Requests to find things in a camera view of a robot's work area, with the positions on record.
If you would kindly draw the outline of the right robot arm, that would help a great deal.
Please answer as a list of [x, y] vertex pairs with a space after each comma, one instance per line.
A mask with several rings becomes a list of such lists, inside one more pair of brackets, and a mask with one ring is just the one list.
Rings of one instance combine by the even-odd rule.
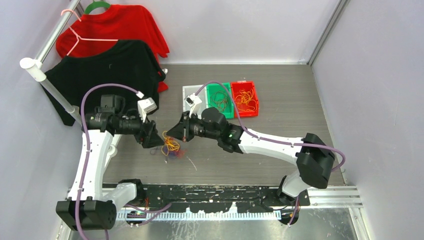
[[295, 165], [296, 170], [282, 178], [276, 191], [279, 202], [286, 206], [310, 187], [326, 189], [335, 161], [333, 150], [313, 133], [305, 137], [263, 134], [230, 123], [214, 107], [205, 109], [200, 117], [183, 112], [179, 122], [166, 134], [182, 142], [194, 137], [212, 139], [228, 153], [257, 154]]

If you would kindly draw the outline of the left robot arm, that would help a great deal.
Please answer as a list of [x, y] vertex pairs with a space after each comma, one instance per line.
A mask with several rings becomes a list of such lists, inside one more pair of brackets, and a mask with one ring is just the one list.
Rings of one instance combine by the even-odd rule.
[[141, 206], [146, 191], [140, 179], [124, 179], [109, 193], [103, 193], [105, 170], [117, 153], [113, 141], [123, 135], [134, 136], [144, 149], [164, 145], [156, 123], [147, 115], [157, 105], [150, 97], [139, 99], [137, 107], [124, 111], [126, 100], [122, 96], [105, 94], [100, 105], [85, 114], [87, 130], [83, 131], [83, 145], [74, 184], [65, 200], [58, 201], [55, 211], [73, 231], [77, 225], [83, 231], [110, 230], [118, 211], [126, 204]]

